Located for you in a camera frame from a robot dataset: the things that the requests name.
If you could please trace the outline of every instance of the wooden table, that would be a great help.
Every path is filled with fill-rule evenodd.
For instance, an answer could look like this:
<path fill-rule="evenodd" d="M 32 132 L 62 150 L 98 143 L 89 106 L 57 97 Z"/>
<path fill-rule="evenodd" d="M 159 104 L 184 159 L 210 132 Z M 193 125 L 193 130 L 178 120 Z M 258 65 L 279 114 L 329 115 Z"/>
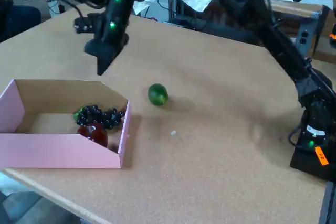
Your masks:
<path fill-rule="evenodd" d="M 129 45 L 99 77 L 76 17 L 0 44 L 0 89 L 12 78 L 105 82 L 132 103 L 125 168 L 5 174 L 93 223 L 318 222 L 325 183 L 289 167 L 287 135 L 302 110 L 265 48 L 132 17 Z M 315 64 L 336 79 L 334 65 Z M 165 108 L 146 97 L 156 82 L 168 89 Z"/>

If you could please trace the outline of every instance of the grapes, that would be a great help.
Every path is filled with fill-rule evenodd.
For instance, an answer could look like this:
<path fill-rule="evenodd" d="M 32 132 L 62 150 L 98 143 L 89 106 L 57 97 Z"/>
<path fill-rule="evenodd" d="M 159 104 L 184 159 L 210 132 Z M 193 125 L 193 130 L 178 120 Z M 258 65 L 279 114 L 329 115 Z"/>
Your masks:
<path fill-rule="evenodd" d="M 121 124 L 124 111 L 118 112 L 116 108 L 102 111 L 97 105 L 83 106 L 74 114 L 74 120 L 78 125 L 86 126 L 92 123 L 101 124 L 105 129 L 111 130 Z"/>

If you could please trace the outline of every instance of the cardboard box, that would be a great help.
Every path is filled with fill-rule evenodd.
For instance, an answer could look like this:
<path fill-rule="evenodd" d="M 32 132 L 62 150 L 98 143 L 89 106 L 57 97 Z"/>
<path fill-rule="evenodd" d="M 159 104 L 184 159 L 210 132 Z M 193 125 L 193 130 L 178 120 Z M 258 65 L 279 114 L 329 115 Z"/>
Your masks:
<path fill-rule="evenodd" d="M 125 110 L 108 132 L 111 151 L 79 134 L 73 113 L 84 105 Z M 130 102 L 98 81 L 12 80 L 0 96 L 1 168 L 121 168 Z"/>

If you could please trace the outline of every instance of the lime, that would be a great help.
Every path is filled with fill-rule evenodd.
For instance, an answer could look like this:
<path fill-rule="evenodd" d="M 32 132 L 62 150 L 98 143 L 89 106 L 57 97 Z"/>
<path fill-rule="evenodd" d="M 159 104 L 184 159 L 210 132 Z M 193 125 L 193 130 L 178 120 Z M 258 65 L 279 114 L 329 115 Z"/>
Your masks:
<path fill-rule="evenodd" d="M 168 100 L 167 89 L 161 84 L 153 84 L 148 89 L 148 98 L 155 106 L 162 106 Z"/>

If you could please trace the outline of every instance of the tabletop surface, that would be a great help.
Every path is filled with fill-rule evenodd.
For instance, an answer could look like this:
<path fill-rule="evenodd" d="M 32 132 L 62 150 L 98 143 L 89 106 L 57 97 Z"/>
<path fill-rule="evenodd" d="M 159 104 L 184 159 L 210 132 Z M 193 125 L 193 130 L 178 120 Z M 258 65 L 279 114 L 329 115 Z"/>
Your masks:
<path fill-rule="evenodd" d="M 302 109 L 265 48 L 133 16 L 129 44 L 99 77 L 76 17 L 0 44 L 0 90 L 11 79 L 105 82 L 131 101 L 124 169 L 5 174 L 92 223 L 318 222 L 325 183 L 289 167 Z M 336 79 L 334 65 L 314 64 Z M 148 102 L 153 83 L 168 90 L 164 108 Z"/>

